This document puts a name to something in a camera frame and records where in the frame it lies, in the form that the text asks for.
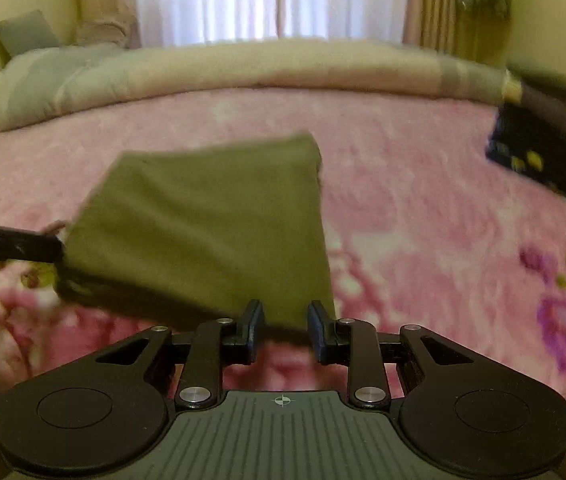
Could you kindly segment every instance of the brown drape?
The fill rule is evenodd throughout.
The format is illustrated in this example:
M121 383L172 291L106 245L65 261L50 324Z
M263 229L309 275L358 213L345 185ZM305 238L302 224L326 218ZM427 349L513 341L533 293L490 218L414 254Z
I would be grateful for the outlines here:
M454 53L456 0L409 0L403 41Z

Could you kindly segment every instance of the bed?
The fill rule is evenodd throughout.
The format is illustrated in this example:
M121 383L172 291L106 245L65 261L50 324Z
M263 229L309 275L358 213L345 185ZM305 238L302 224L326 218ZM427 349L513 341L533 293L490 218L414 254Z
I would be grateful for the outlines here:
M484 156L515 87L505 72L372 43L36 51L0 75L0 225L71 222L125 150L306 130L323 157L337 314L384 332L427 326L566 396L566 199ZM152 324L63 304L53 284L49 267L0 263L0 391ZM345 371L270 342L224 381L340 388Z

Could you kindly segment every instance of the gray ribbed plate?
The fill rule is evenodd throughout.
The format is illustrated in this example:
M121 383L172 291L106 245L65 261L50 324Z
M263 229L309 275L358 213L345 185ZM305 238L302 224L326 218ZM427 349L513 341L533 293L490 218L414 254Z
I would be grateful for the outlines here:
M10 476L22 480L25 476ZM451 480L416 456L380 413L336 392L229 392L177 417L163 441L103 480ZM554 480L546 474L538 480Z

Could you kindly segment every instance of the gray pillow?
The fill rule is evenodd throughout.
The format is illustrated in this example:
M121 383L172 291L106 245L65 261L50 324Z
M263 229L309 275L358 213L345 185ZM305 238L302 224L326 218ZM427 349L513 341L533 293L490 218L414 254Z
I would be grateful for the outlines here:
M61 46L40 10L0 22L0 44L10 58L36 48Z

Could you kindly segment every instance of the pink blanket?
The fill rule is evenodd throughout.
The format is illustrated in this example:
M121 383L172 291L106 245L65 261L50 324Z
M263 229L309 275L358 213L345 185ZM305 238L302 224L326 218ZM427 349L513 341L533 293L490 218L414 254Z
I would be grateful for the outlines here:
M71 219L122 150L309 130L339 314L386 332L425 325L566 395L566 200L485 160L494 118L469 102L280 89L100 108L0 134L0 224ZM149 325L61 305L53 280L44 266L0 268L0 390ZM313 389L344 377L268 344L225 383Z

